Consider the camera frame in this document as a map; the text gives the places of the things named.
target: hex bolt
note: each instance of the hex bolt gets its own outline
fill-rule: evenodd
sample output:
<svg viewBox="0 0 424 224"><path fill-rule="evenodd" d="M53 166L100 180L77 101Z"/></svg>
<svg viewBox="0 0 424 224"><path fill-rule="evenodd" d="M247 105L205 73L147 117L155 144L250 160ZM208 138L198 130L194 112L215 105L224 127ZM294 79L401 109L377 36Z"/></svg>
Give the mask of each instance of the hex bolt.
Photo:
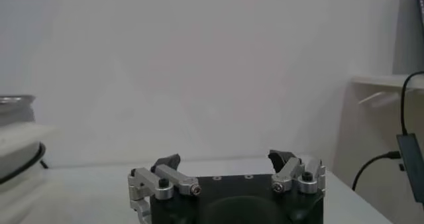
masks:
<svg viewBox="0 0 424 224"><path fill-rule="evenodd" d="M272 184L272 190L274 192L276 192L277 194L280 194L284 191L284 187L283 187L283 185L276 182L276 183Z"/></svg>
<svg viewBox="0 0 424 224"><path fill-rule="evenodd" d="M194 196L198 196L201 193L201 187L200 187L200 185L199 184L192 185L192 187L190 188L190 192Z"/></svg>
<svg viewBox="0 0 424 224"><path fill-rule="evenodd" d="M311 172L304 172L302 174L302 180L305 182L311 182L313 179L313 175Z"/></svg>
<svg viewBox="0 0 424 224"><path fill-rule="evenodd" d="M170 185L170 181L166 178L159 179L159 188L167 188Z"/></svg>

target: white shelf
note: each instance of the white shelf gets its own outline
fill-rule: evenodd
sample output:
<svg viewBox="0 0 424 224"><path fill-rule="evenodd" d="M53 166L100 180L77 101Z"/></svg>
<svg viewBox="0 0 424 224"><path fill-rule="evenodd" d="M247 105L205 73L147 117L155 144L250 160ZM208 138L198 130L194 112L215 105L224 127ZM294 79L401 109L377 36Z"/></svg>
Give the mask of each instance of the white shelf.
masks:
<svg viewBox="0 0 424 224"><path fill-rule="evenodd" d="M388 76L354 76L352 82L355 84L368 84L386 87L402 88L408 75L388 75ZM424 89L424 76L416 76L408 83L410 89Z"/></svg>

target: white container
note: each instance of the white container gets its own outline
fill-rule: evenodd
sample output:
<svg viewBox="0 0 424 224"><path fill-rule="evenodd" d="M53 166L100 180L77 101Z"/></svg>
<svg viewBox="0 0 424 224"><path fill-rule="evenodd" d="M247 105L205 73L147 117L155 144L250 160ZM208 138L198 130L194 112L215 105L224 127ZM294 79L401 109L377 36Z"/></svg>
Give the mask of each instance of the white container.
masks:
<svg viewBox="0 0 424 224"><path fill-rule="evenodd" d="M39 143L53 131L35 123L15 123L0 129L0 178L36 156ZM0 185L0 224L20 223L46 188L40 160Z"/></svg>

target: table surface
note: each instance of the table surface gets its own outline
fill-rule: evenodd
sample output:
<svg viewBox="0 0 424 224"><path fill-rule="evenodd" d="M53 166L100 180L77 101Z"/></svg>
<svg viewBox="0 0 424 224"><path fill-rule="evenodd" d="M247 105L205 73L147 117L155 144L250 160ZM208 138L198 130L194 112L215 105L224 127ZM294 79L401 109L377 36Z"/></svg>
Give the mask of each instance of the table surface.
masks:
<svg viewBox="0 0 424 224"><path fill-rule="evenodd" d="M137 224L129 207L127 174L152 164L129 164L46 171L46 193L23 224ZM224 176L272 173L267 158L182 162L179 171L191 176ZM388 224L383 215L327 172L324 223Z"/></svg>

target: silver metal bracket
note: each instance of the silver metal bracket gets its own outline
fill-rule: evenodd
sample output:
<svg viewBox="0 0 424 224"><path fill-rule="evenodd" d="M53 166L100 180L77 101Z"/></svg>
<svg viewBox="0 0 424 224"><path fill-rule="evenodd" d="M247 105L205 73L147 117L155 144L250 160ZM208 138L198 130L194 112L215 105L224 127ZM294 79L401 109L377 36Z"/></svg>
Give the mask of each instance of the silver metal bracket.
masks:
<svg viewBox="0 0 424 224"><path fill-rule="evenodd" d="M192 178L178 172L167 165L159 165L154 173L161 178L166 178L177 186L180 194L186 196L198 196L201 193L201 187L197 178Z"/></svg>
<svg viewBox="0 0 424 224"><path fill-rule="evenodd" d="M272 189L284 193L292 189L293 179L301 172L301 160L290 158L280 172L271 176Z"/></svg>
<svg viewBox="0 0 424 224"><path fill-rule="evenodd" d="M141 224L151 224L150 205L145 197L154 196L156 199L171 199L174 186L181 194L198 196L201 192L199 180L188 177L167 165L159 165L155 173L146 168L138 168L128 175L128 190L130 206L137 211Z"/></svg>
<svg viewBox="0 0 424 224"><path fill-rule="evenodd" d="M292 190L297 183L297 190L303 194L316 194L318 190L325 193L325 166L320 160L313 159L305 167L298 158L290 158L282 170L271 176L272 189L277 194Z"/></svg>

